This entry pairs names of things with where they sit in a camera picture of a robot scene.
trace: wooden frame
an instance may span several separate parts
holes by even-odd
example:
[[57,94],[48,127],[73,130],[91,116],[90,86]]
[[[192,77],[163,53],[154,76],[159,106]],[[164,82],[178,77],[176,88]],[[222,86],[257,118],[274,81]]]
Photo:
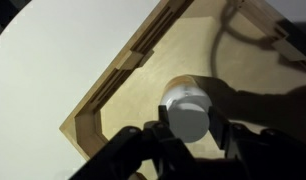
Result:
[[[133,71],[150,58],[154,53],[153,47],[192,2],[193,0],[162,0],[61,125],[60,130],[86,160],[94,156],[108,141],[102,134],[99,110]],[[281,24],[285,18],[265,1],[229,2],[271,37],[273,46],[281,54],[290,60],[306,61],[306,49],[293,45],[297,44],[293,41],[294,35],[300,34],[302,39],[305,36],[294,31],[291,23]]]

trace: white cylinder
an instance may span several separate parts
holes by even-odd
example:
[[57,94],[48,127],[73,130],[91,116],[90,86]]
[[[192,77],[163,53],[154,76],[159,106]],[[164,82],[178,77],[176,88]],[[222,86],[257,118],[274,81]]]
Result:
[[196,142],[207,133],[212,102],[193,78],[181,76],[170,81],[161,105],[167,107],[171,131],[185,143]]

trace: white plastic container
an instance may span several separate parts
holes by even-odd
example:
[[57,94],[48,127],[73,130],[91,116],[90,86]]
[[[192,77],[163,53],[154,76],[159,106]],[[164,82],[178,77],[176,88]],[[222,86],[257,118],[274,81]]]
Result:
[[167,107],[171,131],[185,143],[196,142],[207,133],[212,102],[192,77],[172,79],[165,87],[161,105]]

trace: white table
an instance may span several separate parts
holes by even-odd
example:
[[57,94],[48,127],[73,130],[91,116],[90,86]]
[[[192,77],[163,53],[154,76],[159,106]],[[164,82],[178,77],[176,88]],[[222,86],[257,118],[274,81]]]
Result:
[[58,130],[158,0],[34,0],[0,36],[0,179],[67,179]]

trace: wooden tray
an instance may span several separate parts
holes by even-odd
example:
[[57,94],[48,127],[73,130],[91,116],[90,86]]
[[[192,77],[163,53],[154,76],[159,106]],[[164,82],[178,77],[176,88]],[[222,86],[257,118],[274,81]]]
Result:
[[[60,130],[86,160],[121,127],[142,127],[145,121],[157,119],[164,86],[176,76],[220,76],[233,87],[260,93],[284,92],[306,83],[302,72],[276,63],[280,56],[270,49],[271,45],[293,61],[306,62],[306,51],[288,41],[296,34],[278,24],[285,18],[265,1],[192,2],[162,0],[61,125]],[[267,67],[272,68],[270,72],[277,68],[279,75],[262,78],[261,71]],[[282,76],[302,80],[263,91],[263,86],[272,90]],[[209,135],[187,146],[196,156],[223,156]],[[206,152],[205,146],[212,148]],[[144,174],[149,179],[154,177]]]

